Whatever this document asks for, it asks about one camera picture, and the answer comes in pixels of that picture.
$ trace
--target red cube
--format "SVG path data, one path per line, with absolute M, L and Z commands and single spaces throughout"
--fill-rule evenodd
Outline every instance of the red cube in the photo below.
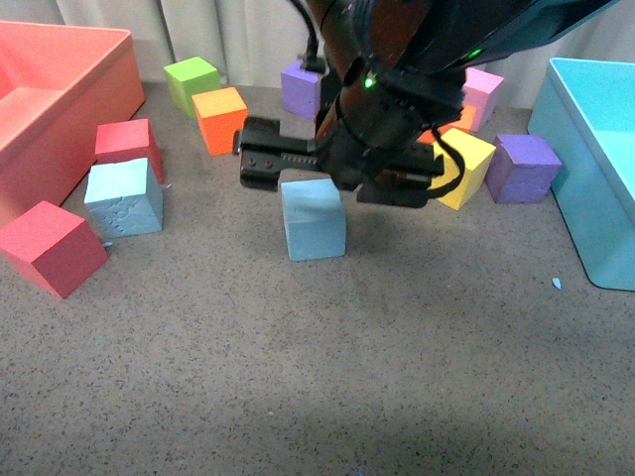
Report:
M 101 124 L 97 128 L 95 156 L 98 164 L 148 158 L 157 180 L 163 183 L 161 153 L 148 119 Z
M 25 279 L 59 298 L 108 260 L 83 218 L 47 201 L 0 229 L 0 253 Z

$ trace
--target plastic container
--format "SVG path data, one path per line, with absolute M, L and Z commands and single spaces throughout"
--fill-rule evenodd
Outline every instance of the plastic container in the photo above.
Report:
M 635 291 L 635 64 L 552 59 L 529 132 L 563 163 L 552 188 L 588 277 Z
M 130 32 L 0 22 L 0 226 L 61 204 L 145 100 Z

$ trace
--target light blue bin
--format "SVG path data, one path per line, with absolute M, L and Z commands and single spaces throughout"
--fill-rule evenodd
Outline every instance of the light blue bin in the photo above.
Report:
M 552 59 L 529 132 L 563 163 L 552 188 L 589 279 L 635 291 L 635 64 Z

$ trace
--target pink cube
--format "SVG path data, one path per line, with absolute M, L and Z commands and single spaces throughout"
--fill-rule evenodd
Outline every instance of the pink cube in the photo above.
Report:
M 492 117 L 500 98 L 504 78 L 475 67 L 469 67 L 465 72 L 467 78 L 463 86 L 463 105 L 476 108 L 471 128 L 472 132 L 476 132 Z
M 0 253 L 25 279 L 68 297 L 108 259 L 88 223 L 41 201 L 0 229 Z
M 157 180 L 163 183 L 161 153 L 148 119 L 101 124 L 97 128 L 95 156 L 98 164 L 148 158 Z

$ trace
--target light blue cube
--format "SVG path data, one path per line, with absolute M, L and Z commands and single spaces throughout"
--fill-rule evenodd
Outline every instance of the light blue cube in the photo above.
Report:
M 291 261 L 342 256 L 346 217 L 330 178 L 282 183 L 282 206 Z
M 84 204 L 108 238 L 163 227 L 163 192 L 147 158 L 93 166 Z

